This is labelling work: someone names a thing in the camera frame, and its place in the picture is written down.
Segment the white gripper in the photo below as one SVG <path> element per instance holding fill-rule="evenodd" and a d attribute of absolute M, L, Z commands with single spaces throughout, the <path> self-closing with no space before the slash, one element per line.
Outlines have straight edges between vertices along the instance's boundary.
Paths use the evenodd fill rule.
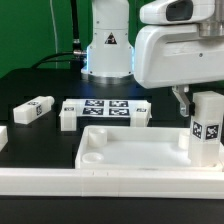
<path fill-rule="evenodd" d="M 134 78 L 141 86 L 173 86 L 180 114 L 193 116 L 188 85 L 224 80 L 224 37 L 200 37 L 195 24 L 148 25 L 136 37 L 134 59 Z"/>

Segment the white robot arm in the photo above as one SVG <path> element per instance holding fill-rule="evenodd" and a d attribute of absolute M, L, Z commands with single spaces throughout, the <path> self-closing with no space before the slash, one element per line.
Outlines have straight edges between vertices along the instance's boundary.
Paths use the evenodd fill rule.
<path fill-rule="evenodd" d="M 183 116 L 193 113 L 185 95 L 190 84 L 224 80 L 224 0 L 154 0 L 140 8 L 145 26 L 134 45 L 127 0 L 92 0 L 92 12 L 85 79 L 171 86 Z"/>

